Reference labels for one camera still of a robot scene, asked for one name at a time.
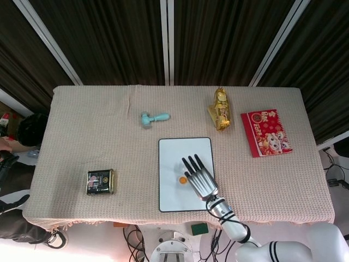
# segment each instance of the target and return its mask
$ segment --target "gold foil package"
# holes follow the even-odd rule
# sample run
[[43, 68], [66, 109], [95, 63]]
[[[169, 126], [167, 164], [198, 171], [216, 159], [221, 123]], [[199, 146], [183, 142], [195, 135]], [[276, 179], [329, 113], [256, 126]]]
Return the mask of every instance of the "gold foil package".
[[228, 96], [223, 88], [214, 93], [214, 104], [207, 108], [216, 130], [223, 130], [230, 125], [230, 110]]

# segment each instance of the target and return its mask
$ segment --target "toy hammer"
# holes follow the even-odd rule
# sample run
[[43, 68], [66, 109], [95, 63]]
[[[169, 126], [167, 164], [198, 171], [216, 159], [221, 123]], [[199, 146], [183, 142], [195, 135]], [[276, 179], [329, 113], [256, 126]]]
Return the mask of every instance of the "toy hammer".
[[141, 114], [142, 117], [142, 126], [145, 129], [151, 128], [151, 122], [156, 122], [156, 121], [166, 121], [170, 119], [170, 114], [168, 113], [162, 113], [153, 117], [149, 117], [148, 112], [143, 112]]

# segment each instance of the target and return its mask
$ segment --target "beige knitted tablecloth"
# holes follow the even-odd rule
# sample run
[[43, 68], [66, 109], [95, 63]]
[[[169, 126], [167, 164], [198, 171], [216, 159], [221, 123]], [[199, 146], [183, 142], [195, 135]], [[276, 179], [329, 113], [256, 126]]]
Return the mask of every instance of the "beige knitted tablecloth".
[[[161, 213], [158, 140], [211, 138], [219, 194], [242, 221], [333, 222], [334, 211], [300, 90], [225, 87], [232, 125], [207, 113], [216, 87], [60, 86], [55, 89], [24, 216], [47, 230], [75, 221], [216, 223], [205, 211]], [[293, 152], [252, 158], [240, 114], [279, 111]], [[140, 113], [169, 112], [145, 130]], [[114, 195], [86, 195], [88, 170], [113, 168]]]

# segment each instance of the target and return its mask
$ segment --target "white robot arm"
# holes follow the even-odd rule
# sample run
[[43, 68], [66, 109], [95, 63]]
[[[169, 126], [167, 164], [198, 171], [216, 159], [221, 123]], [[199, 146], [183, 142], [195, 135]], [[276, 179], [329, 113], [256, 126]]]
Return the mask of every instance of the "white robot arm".
[[313, 225], [308, 234], [310, 248], [299, 242], [270, 242], [261, 246], [250, 229], [236, 217], [224, 198], [218, 197], [218, 186], [197, 155], [182, 158], [188, 172], [184, 174], [198, 197], [206, 201], [210, 215], [219, 220], [232, 241], [241, 243], [237, 262], [349, 262], [349, 248], [339, 229], [329, 223]]

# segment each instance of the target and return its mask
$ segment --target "whiteboard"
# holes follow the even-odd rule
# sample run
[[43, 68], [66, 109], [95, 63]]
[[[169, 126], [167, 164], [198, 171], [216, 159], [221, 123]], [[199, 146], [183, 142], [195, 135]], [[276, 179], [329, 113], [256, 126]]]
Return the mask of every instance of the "whiteboard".
[[180, 138], [159, 140], [159, 210], [161, 212], [206, 210], [187, 182], [179, 178], [187, 171], [182, 157], [197, 154], [203, 165], [214, 177], [212, 147], [210, 138]]

